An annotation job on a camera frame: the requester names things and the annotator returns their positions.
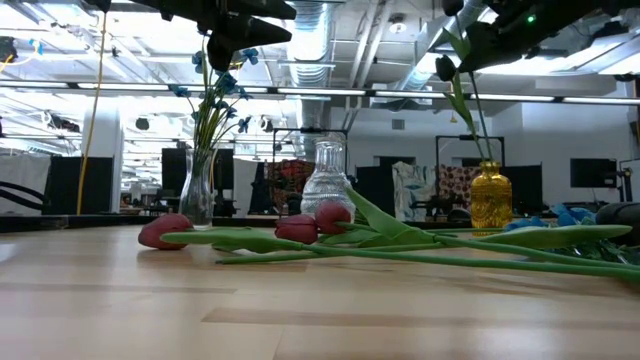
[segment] computer monitor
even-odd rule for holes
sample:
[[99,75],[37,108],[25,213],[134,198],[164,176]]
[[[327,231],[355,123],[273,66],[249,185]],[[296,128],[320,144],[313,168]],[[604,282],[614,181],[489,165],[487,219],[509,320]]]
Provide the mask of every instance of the computer monitor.
[[505,166],[500,173],[511,181],[514,211],[535,214],[544,210],[541,165]]
[[615,159],[571,159],[571,187],[615,188],[617,171]]

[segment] desk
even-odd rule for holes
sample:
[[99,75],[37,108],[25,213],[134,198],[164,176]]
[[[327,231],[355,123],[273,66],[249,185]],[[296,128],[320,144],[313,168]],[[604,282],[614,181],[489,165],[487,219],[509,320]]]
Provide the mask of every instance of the desk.
[[[638,359],[611,279],[331,258],[214,265],[139,226],[0,235],[3,359]],[[487,253],[448,250],[487,257]]]

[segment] ceiling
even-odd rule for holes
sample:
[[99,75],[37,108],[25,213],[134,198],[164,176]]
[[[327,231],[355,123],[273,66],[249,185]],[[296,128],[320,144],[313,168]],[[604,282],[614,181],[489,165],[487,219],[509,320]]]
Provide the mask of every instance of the ceiling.
[[[371,34],[377,27],[382,27],[379,46],[369,42],[369,51],[375,52],[373,64],[366,76],[364,86],[387,86],[402,80],[414,64],[419,62],[422,54],[416,54],[416,42],[424,39],[427,24],[442,20],[440,0],[397,0],[390,3],[389,13],[404,15],[406,30],[392,33],[388,30],[389,22],[381,18],[383,13],[378,8],[374,14],[369,9],[370,1],[348,0],[331,2],[331,42],[330,55],[327,59],[333,67],[328,85],[330,87],[347,87],[356,57],[359,40],[363,33],[363,24],[367,24],[368,16],[374,16]],[[632,24],[638,18],[637,12],[626,14]],[[27,61],[20,66],[7,66],[1,73],[2,80],[40,80],[62,82],[96,82],[101,33],[98,28],[102,23],[102,13],[92,9],[79,0],[40,0],[19,1],[5,0],[0,3],[0,36],[16,39],[18,49],[16,62]],[[104,74],[105,83],[144,83],[144,84],[201,84],[201,75],[194,71],[191,56],[201,49],[202,37],[197,33],[194,22],[175,17],[171,22],[161,19],[159,13],[152,9],[137,6],[128,1],[114,1],[114,8],[107,17],[107,36],[105,39]],[[291,28],[290,22],[265,19],[278,26]],[[615,51],[607,48],[604,56],[598,53],[580,52],[581,44],[586,43],[588,35],[602,24],[602,19],[594,16],[584,22],[576,23],[559,34],[558,37],[543,43],[546,49],[566,51],[574,54],[562,58],[534,58],[528,62],[518,62],[511,66],[502,66],[481,71],[478,74],[478,87],[481,93],[506,94],[551,94],[551,95],[592,95],[602,96],[615,89],[611,76],[597,75],[599,71],[640,53],[640,38],[637,27],[633,28],[627,38],[616,45]],[[34,53],[31,44],[42,44],[42,54]],[[287,60],[287,44],[275,44],[258,49],[260,63],[255,66],[244,66],[237,74],[239,83],[245,86],[291,86],[290,66]],[[433,64],[437,54],[426,54],[428,63]],[[589,61],[584,66],[571,67],[576,59],[591,56],[598,61],[590,67]],[[363,57],[361,68],[365,65]],[[466,86],[469,79],[463,78]],[[437,76],[431,77],[426,86],[435,91],[448,91]],[[78,154],[79,134],[70,133],[47,126],[53,114],[77,124],[80,129],[84,125],[84,114],[91,100],[90,94],[73,94],[56,91],[21,91],[0,88],[0,115],[6,134],[28,136],[66,135],[66,139],[2,139],[2,154],[23,151],[42,151],[62,155]],[[133,94],[116,95],[119,99],[121,118],[125,123],[125,139],[154,138],[166,141],[127,141],[125,144],[125,170],[136,173],[131,178],[158,178],[159,153],[162,147],[173,146],[170,139],[176,137],[189,138],[193,122],[190,119],[191,107],[181,98],[167,96],[134,96]],[[344,107],[343,99],[331,99],[331,104]],[[268,141],[271,134],[264,133],[257,121],[261,118],[272,119],[277,126],[297,127],[297,109],[299,101],[292,98],[279,100],[253,99],[241,101],[237,107],[241,116],[252,116],[255,121],[250,126],[249,134],[231,132],[227,138],[243,140],[242,149],[251,153],[256,151],[246,144],[255,145],[258,155],[269,154],[271,145]],[[423,112],[405,110],[400,114],[388,110],[369,109],[369,100],[363,100],[363,109],[355,117],[352,127],[353,135],[381,136],[388,131],[392,118],[421,118]],[[487,116],[493,116],[504,110],[509,104],[488,103],[484,107]],[[394,136],[420,136],[432,133],[459,133],[464,131],[460,124],[448,121],[447,104],[434,101],[426,110],[427,114],[438,120],[439,124],[422,125],[412,129],[410,135],[394,133]],[[149,119],[150,129],[140,131],[135,120],[144,117]],[[344,111],[334,108],[332,126],[342,126]],[[294,149],[283,149],[283,155],[294,155]],[[151,171],[136,171],[136,167]]]

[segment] gold vase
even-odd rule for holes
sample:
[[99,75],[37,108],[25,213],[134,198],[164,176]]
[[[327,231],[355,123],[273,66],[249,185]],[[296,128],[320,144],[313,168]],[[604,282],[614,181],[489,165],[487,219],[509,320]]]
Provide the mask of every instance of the gold vase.
[[471,183],[471,222],[478,228],[503,228],[513,218],[511,181],[500,175],[500,163],[482,162],[482,174]]

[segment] pillar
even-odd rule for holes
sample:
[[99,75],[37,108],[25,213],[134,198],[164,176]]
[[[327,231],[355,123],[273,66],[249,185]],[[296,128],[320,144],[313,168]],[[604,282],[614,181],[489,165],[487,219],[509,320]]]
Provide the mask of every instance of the pillar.
[[[82,128],[82,153],[87,151],[87,140],[93,113],[93,101],[87,103]],[[111,207],[109,211],[120,211],[120,189],[122,182],[122,164],[124,151],[124,130],[120,121],[118,99],[100,98],[93,125],[93,136],[89,157],[113,158],[113,174],[111,177]]]

